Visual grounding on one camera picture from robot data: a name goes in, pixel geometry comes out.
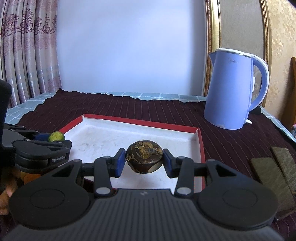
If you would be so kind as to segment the person left hand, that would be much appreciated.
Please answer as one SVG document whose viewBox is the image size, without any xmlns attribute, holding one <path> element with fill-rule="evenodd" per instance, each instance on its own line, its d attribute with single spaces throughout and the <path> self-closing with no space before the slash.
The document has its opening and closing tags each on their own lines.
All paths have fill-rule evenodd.
<svg viewBox="0 0 296 241">
<path fill-rule="evenodd" d="M 9 200 L 18 188 L 17 181 L 26 185 L 39 177 L 41 177 L 41 174 L 25 173 L 17 169 L 14 169 L 11 173 L 3 174 L 1 176 L 1 215 L 9 213 Z"/>
</svg>

